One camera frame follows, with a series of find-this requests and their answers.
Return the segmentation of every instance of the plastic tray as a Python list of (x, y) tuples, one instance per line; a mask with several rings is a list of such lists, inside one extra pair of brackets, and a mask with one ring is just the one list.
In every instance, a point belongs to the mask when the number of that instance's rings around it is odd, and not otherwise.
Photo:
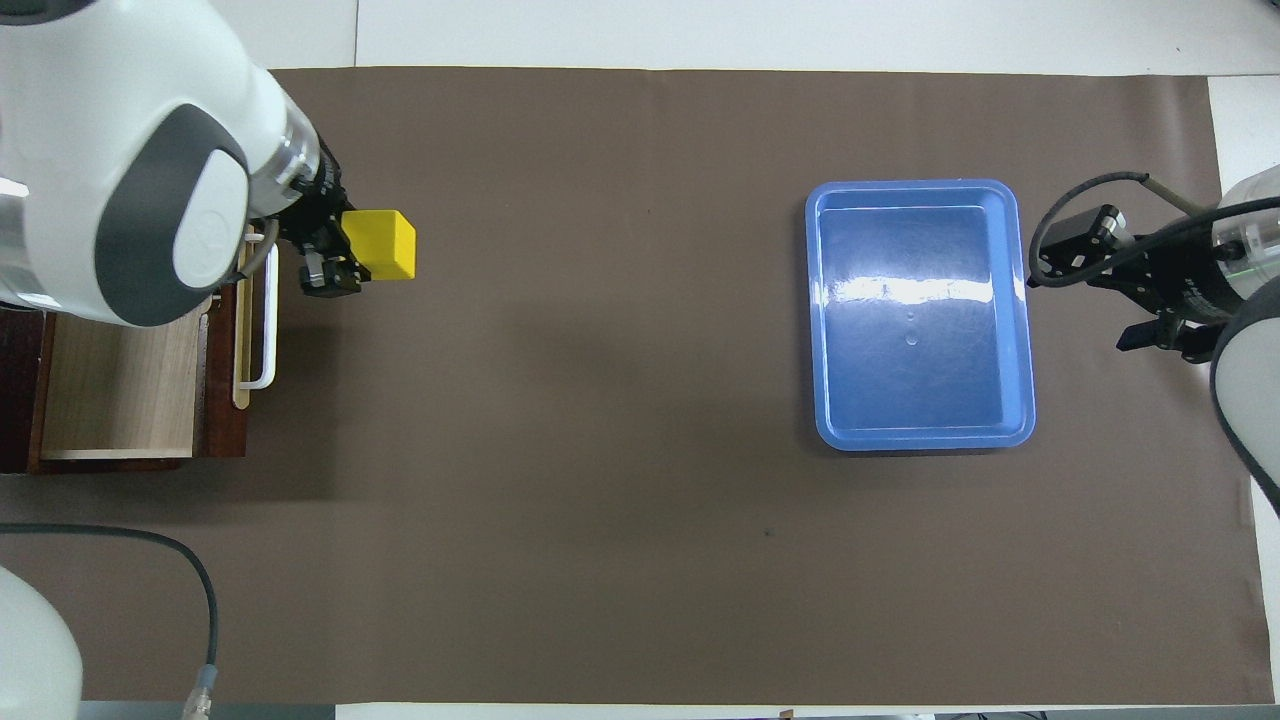
[(1004, 183), (833, 182), (805, 218), (827, 443), (1010, 447), (1032, 434), (1018, 201)]

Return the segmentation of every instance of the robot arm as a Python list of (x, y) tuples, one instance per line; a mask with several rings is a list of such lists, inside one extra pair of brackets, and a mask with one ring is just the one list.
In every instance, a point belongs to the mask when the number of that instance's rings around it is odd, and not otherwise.
[(308, 295), (371, 279), (338, 163), (204, 0), (0, 0), (0, 301), (168, 323), (279, 220)]
[[(1188, 214), (1133, 236), (1103, 205), (1053, 222), (1073, 197), (1112, 181), (1147, 186)], [(1087, 283), (1124, 293), (1156, 316), (1116, 347), (1175, 350), (1208, 363), (1222, 429), (1280, 514), (1280, 167), (1247, 178), (1213, 209), (1197, 208), (1143, 173), (1111, 173), (1069, 191), (1037, 227), (1032, 287)]]

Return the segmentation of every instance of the yellow cube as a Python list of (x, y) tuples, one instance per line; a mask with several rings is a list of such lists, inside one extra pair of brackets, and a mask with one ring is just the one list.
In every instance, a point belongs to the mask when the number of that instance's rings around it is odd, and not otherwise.
[(399, 210), (347, 210), (342, 232), (375, 281), (411, 281), (416, 274), (417, 231)]

